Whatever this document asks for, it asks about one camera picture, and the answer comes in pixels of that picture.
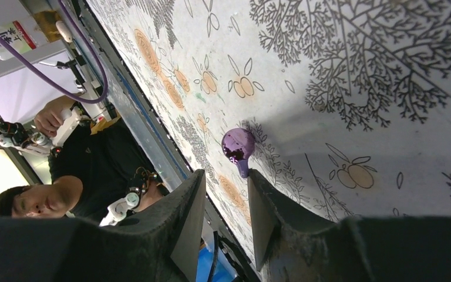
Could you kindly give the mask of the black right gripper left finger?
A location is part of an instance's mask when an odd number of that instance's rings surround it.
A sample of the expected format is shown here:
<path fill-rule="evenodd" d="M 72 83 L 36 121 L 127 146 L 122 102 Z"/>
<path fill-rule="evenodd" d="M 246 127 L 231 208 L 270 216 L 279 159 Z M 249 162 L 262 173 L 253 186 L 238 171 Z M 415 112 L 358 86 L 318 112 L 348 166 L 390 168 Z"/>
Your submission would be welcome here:
<path fill-rule="evenodd" d="M 0 281 L 194 281 L 205 199 L 198 169 L 116 226 L 0 217 Z"/>

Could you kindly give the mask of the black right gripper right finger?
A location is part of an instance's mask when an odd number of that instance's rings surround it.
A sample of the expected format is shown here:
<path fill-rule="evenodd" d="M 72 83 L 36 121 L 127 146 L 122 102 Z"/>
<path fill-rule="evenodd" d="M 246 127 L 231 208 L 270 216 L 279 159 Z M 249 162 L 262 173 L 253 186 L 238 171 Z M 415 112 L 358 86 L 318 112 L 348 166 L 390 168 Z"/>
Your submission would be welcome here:
<path fill-rule="evenodd" d="M 256 268 L 263 281 L 451 281 L 451 217 L 332 222 L 248 173 Z"/>

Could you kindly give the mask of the person's hand on controller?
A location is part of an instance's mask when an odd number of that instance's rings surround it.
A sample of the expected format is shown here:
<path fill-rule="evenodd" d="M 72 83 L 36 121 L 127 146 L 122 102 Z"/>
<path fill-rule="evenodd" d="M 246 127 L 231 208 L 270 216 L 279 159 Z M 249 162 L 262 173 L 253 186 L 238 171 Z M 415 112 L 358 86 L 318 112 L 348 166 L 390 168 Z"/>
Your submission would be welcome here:
<path fill-rule="evenodd" d="M 63 98 L 48 102 L 33 119 L 36 128 L 48 137 L 55 137 L 65 120 L 62 117 L 62 112 L 70 109 L 72 105 L 71 100 L 64 100 Z"/>

